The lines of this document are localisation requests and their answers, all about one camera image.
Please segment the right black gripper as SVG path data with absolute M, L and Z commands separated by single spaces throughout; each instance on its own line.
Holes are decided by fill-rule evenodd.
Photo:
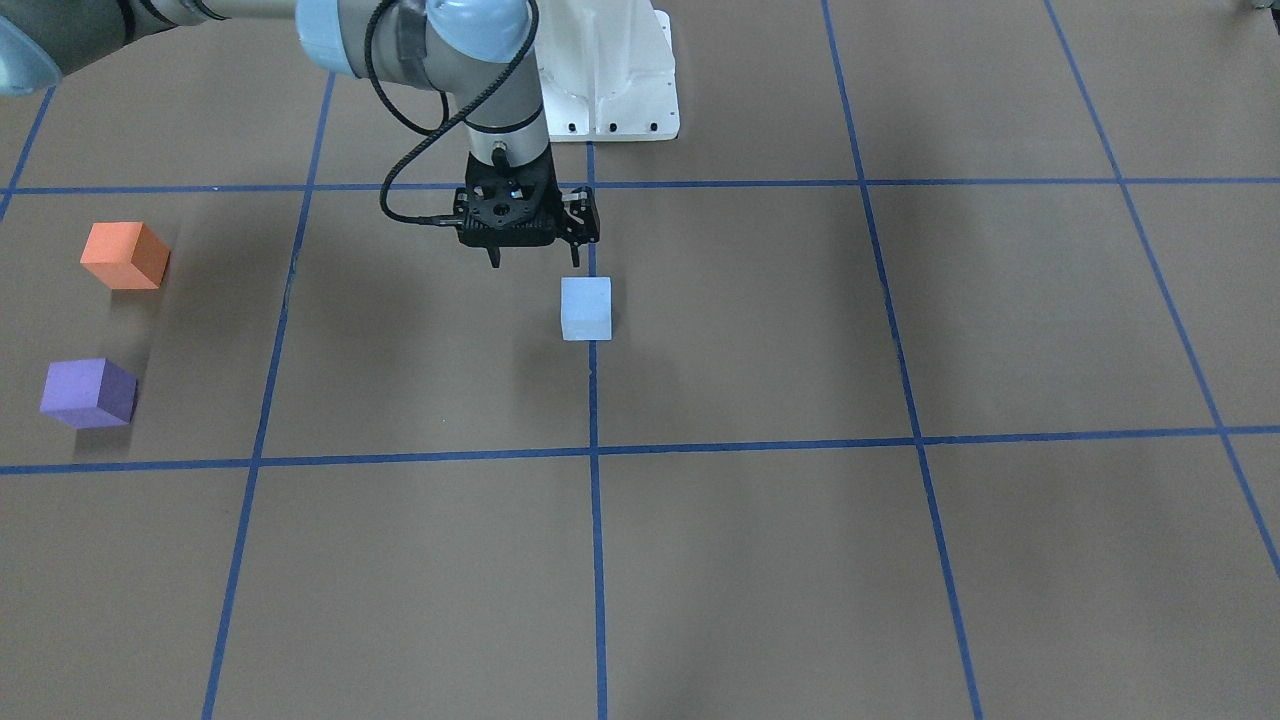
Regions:
M 500 249 L 545 247 L 556 242 L 559 188 L 550 150 L 522 165 L 488 164 L 470 155 L 463 188 L 456 191 L 458 241 L 486 249 L 493 269 Z M 582 245 L 570 245 L 572 268 L 582 266 Z

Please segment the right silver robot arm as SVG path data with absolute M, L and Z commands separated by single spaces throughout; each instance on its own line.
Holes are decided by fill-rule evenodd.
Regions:
M 564 242 L 573 266 L 599 240 L 593 191 L 561 191 L 534 49 L 535 1 L 5 1 L 3 92 L 23 96 L 131 44 L 214 20 L 291 19 L 312 63 L 366 81 L 419 143 L 380 183 L 381 213 L 451 228 L 493 266 L 506 249 Z M 470 150 L 447 214 L 394 210 L 403 170 L 454 128 Z

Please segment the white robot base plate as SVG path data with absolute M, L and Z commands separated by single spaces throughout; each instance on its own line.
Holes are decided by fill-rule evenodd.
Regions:
M 650 1 L 540 1 L 535 40 L 553 143 L 664 142 L 681 111 L 669 15 Z

